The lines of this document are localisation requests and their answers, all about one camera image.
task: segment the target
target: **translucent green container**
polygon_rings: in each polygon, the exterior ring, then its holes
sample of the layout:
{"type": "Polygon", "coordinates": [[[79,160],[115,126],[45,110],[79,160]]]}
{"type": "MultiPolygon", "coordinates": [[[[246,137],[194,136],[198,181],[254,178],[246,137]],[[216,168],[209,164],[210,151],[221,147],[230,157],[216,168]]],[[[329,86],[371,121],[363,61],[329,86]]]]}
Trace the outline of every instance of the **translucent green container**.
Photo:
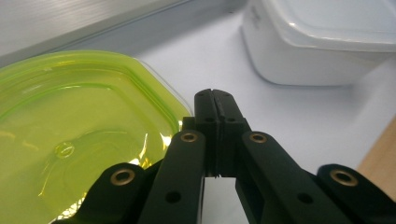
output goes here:
{"type": "Polygon", "coordinates": [[[125,55],[67,51],[0,69],[0,223],[73,215],[106,168],[162,159],[189,115],[125,55]]]}

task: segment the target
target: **white container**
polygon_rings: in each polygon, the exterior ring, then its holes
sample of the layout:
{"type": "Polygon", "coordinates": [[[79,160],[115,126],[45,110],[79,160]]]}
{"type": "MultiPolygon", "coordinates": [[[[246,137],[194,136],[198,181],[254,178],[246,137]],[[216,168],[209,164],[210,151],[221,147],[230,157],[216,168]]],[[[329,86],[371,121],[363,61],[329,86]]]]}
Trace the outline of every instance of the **white container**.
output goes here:
{"type": "Polygon", "coordinates": [[[242,31],[267,80],[347,85],[396,55],[396,1],[250,0],[242,31]]]}

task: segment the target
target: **black mechanical arm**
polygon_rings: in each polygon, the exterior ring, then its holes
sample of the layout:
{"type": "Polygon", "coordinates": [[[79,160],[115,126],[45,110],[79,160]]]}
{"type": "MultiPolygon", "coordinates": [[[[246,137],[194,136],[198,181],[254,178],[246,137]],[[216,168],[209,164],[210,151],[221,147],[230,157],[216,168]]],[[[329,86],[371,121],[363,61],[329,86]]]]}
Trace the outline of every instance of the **black mechanical arm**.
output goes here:
{"type": "Polygon", "coordinates": [[[75,223],[201,223],[205,177],[236,178],[249,223],[396,223],[396,203],[342,165],[303,170],[269,134],[253,132],[231,94],[195,95],[162,161],[105,170],[73,217],[75,223]]]}

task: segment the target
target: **white table surface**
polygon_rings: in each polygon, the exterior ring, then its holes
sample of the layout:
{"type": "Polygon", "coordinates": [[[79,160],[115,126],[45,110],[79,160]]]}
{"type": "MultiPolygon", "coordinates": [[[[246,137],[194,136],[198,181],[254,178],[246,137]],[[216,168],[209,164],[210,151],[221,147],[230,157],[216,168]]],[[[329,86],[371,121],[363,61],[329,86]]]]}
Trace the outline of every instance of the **white table surface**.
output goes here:
{"type": "MultiPolygon", "coordinates": [[[[193,0],[66,49],[103,49],[148,63],[192,107],[204,89],[231,93],[251,128],[271,134],[305,170],[357,168],[396,112],[396,58],[343,87],[272,84],[241,36],[243,0],[193,0]]],[[[203,223],[248,223],[234,180],[208,178],[203,223]]]]}

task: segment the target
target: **container lid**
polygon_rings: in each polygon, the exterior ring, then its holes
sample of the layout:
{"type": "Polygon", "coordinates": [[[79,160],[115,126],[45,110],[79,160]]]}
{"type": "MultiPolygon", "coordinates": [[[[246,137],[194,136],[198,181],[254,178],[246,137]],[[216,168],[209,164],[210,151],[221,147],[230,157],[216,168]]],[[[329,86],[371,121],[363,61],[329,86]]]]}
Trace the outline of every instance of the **container lid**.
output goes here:
{"type": "Polygon", "coordinates": [[[261,0],[282,38],[293,46],[396,51],[394,0],[261,0]]]}
{"type": "Polygon", "coordinates": [[[0,69],[0,223],[72,216],[106,168],[161,160],[189,115],[142,63],[116,53],[0,69]]]}

